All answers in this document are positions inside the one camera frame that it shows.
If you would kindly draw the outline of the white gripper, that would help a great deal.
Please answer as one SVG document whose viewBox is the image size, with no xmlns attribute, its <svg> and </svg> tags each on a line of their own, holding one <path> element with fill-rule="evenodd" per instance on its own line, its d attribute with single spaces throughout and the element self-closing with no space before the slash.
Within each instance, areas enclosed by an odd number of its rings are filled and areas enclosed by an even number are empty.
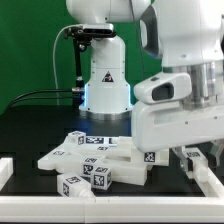
<svg viewBox="0 0 224 224">
<path fill-rule="evenodd" d="M 133 143 L 141 152 L 175 148 L 183 171 L 193 170 L 186 145 L 212 142 L 210 153 L 224 151 L 224 105 L 183 110 L 179 102 L 146 105 L 137 102 L 132 111 Z"/>
</svg>

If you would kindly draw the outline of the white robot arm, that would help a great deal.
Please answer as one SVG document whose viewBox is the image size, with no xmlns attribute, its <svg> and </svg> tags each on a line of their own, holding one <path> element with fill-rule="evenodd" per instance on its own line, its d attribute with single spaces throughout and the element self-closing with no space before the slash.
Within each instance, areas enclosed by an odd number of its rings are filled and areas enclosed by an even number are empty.
<svg viewBox="0 0 224 224">
<path fill-rule="evenodd" d="M 131 116 L 142 153 L 224 149 L 224 0 L 65 0 L 92 47 L 81 112 Z"/>
</svg>

